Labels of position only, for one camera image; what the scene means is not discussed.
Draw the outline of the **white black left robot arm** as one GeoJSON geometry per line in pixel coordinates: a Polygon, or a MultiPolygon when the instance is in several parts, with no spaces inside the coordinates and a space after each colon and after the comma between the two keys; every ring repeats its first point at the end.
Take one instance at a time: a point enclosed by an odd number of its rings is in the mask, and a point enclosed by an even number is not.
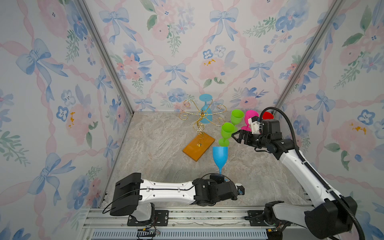
{"type": "Polygon", "coordinates": [[[160,183],[142,179],[141,173],[132,173],[116,182],[111,208],[103,213],[111,216],[135,216],[146,221],[152,216],[154,203],[177,202],[200,207],[211,207],[218,202],[236,201],[245,194],[245,188],[224,175],[207,174],[184,183],[160,183]]]}

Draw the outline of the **pink wine glass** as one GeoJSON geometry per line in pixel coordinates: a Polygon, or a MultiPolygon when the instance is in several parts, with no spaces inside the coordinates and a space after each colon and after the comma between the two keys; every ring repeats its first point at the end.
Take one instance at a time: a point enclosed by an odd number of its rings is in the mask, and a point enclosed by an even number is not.
{"type": "Polygon", "coordinates": [[[248,110],[245,113],[245,117],[244,117],[244,121],[245,121],[246,125],[241,127],[241,130],[245,130],[245,131],[251,132],[252,128],[250,127],[249,120],[251,120],[253,117],[258,117],[258,116],[259,116],[258,112],[254,111],[254,110],[248,110]]]}

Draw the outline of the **red wine glass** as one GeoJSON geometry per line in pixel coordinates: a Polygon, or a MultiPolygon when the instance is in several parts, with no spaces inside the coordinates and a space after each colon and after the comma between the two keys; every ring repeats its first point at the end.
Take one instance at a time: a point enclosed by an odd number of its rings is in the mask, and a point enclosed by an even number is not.
{"type": "Polygon", "coordinates": [[[273,120],[274,119],[274,115],[270,112],[265,112],[262,116],[262,119],[263,120],[273,120]]]}

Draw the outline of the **blue wine glass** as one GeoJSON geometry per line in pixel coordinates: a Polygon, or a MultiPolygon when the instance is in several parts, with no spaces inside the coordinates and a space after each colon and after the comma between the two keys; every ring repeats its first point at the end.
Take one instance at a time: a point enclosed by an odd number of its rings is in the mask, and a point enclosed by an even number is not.
{"type": "Polygon", "coordinates": [[[205,103],[205,105],[201,108],[201,112],[205,114],[205,118],[201,120],[201,123],[209,124],[213,120],[212,110],[210,109],[210,105],[213,103],[213,97],[209,94],[203,94],[200,95],[199,99],[205,103]]]}
{"type": "Polygon", "coordinates": [[[222,173],[223,167],[228,160],[228,147],[213,147],[213,159],[219,169],[219,174],[222,173]]]}

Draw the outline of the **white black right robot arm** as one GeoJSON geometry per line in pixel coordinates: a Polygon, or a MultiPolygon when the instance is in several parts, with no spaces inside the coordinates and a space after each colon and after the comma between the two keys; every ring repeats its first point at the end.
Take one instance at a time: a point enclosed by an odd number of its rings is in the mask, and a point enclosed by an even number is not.
{"type": "Polygon", "coordinates": [[[294,206],[283,201],[267,203],[264,221],[270,226],[296,224],[308,229],[318,239],[351,231],[358,224],[356,201],[332,188],[304,158],[295,140],[283,139],[278,120],[263,120],[255,124],[256,132],[239,130],[232,134],[232,138],[256,151],[265,149],[273,154],[295,176],[312,202],[311,207],[294,206]]]}

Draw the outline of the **green wine glass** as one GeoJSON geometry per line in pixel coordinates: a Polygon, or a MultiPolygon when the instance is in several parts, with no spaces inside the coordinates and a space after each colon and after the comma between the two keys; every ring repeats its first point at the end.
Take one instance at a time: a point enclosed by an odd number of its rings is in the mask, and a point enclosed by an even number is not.
{"type": "Polygon", "coordinates": [[[233,110],[231,112],[231,123],[236,126],[238,124],[241,123],[241,121],[243,120],[245,114],[243,111],[241,110],[233,110]]]}
{"type": "Polygon", "coordinates": [[[219,139],[219,145],[221,147],[228,147],[230,144],[229,139],[232,137],[232,133],[235,132],[235,126],[232,123],[224,123],[221,127],[222,138],[219,139]]]}

